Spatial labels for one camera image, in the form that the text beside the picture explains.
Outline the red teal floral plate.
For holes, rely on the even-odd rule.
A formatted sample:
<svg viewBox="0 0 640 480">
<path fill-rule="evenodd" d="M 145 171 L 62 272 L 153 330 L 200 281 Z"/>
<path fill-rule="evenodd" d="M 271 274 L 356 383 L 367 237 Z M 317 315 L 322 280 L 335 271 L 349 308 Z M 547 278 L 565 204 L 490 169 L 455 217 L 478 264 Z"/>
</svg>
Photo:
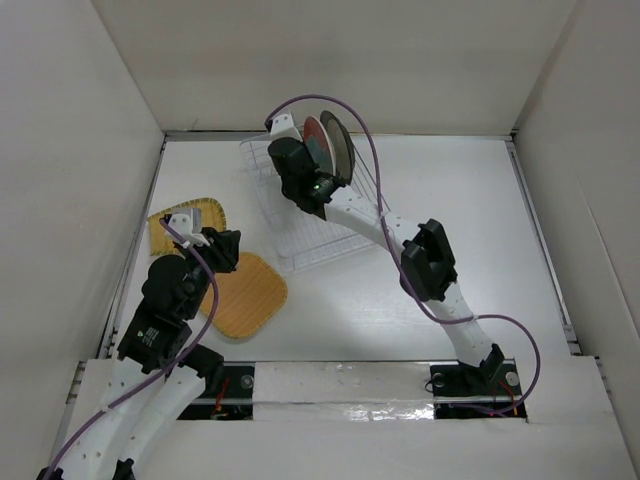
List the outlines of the red teal floral plate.
<svg viewBox="0 0 640 480">
<path fill-rule="evenodd" d="M 324 173 L 334 173 L 334 153 L 330 138 L 320 122 L 314 116 L 308 116 L 303 125 L 303 142 L 312 159 Z"/>
</svg>

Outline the brown rimmed cream plate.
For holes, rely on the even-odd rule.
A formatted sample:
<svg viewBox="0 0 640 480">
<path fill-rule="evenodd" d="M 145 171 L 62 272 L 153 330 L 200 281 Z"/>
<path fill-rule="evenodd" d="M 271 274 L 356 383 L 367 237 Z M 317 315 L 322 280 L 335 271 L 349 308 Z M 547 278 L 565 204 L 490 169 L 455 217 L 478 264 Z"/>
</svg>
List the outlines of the brown rimmed cream plate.
<svg viewBox="0 0 640 480">
<path fill-rule="evenodd" d="M 320 121 L 333 146 L 335 176 L 341 182 L 350 184 L 355 168 L 355 149 L 351 136 L 338 117 L 328 110 L 321 112 Z"/>
</svg>

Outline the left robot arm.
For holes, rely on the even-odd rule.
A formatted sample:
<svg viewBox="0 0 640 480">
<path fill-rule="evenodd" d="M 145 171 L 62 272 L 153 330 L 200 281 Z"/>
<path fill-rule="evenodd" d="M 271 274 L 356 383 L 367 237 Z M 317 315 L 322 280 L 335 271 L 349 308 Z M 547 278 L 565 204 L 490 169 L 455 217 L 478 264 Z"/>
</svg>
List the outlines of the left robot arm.
<svg viewBox="0 0 640 480">
<path fill-rule="evenodd" d="M 151 452 L 198 396 L 222 387 L 223 357 L 189 326 L 215 276 L 235 271 L 241 234 L 169 229 L 176 255 L 157 258 L 116 349 L 99 410 L 63 445 L 42 479 L 137 479 Z"/>
</svg>

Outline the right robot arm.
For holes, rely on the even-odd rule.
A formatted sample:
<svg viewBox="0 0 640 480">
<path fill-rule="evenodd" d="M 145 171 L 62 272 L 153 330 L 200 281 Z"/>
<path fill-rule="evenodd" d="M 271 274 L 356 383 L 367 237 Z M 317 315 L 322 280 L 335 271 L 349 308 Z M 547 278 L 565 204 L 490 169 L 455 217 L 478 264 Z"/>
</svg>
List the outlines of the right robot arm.
<svg viewBox="0 0 640 480">
<path fill-rule="evenodd" d="M 272 141 L 267 151 L 283 195 L 300 210 L 346 227 L 391 254 L 403 290 L 426 308 L 454 347 L 455 364 L 434 370 L 434 385 L 449 397 L 488 394 L 499 380 L 505 357 L 462 295 L 443 225 L 434 219 L 406 220 L 384 209 L 382 200 L 359 195 L 351 186 L 356 158 L 351 140 L 283 137 Z"/>
</svg>

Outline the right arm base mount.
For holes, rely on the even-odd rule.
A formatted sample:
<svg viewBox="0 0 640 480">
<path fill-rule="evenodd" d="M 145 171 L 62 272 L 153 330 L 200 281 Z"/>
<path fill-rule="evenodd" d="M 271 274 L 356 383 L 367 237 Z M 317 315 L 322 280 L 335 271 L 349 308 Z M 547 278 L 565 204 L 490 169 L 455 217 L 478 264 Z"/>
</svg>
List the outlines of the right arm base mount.
<svg viewBox="0 0 640 480">
<path fill-rule="evenodd" d="M 515 406 L 522 388 L 513 359 L 507 359 L 488 381 L 455 361 L 432 363 L 423 384 L 433 396 L 437 420 L 527 417 L 524 404 Z"/>
</svg>

